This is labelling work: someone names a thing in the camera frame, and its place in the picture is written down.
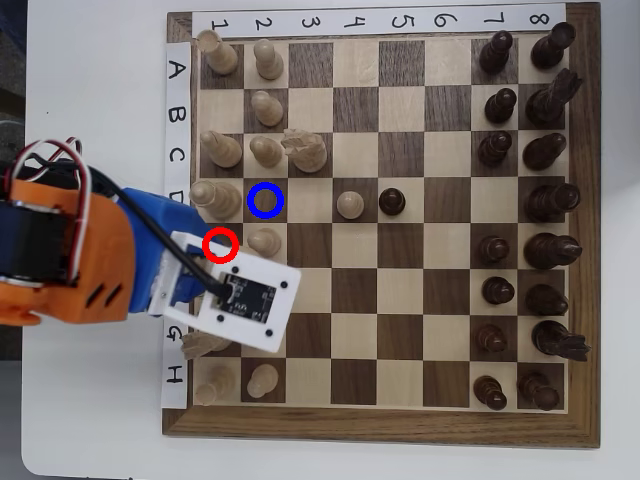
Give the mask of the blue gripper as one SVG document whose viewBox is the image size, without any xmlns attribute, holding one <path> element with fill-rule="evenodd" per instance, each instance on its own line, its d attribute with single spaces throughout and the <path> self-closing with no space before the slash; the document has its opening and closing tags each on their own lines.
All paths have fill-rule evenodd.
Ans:
<svg viewBox="0 0 640 480">
<path fill-rule="evenodd" d="M 125 188 L 124 193 L 150 218 L 155 220 L 168 235 L 179 231 L 202 238 L 209 231 L 209 226 L 200 217 L 198 211 L 191 206 L 132 188 Z M 144 312 L 152 297 L 152 284 L 157 275 L 165 247 L 131 211 L 122 197 L 119 197 L 117 204 L 127 215 L 135 243 L 135 276 L 129 312 Z M 204 285 L 192 274 L 181 273 L 174 289 L 172 305 L 190 303 L 204 292 Z"/>
</svg>

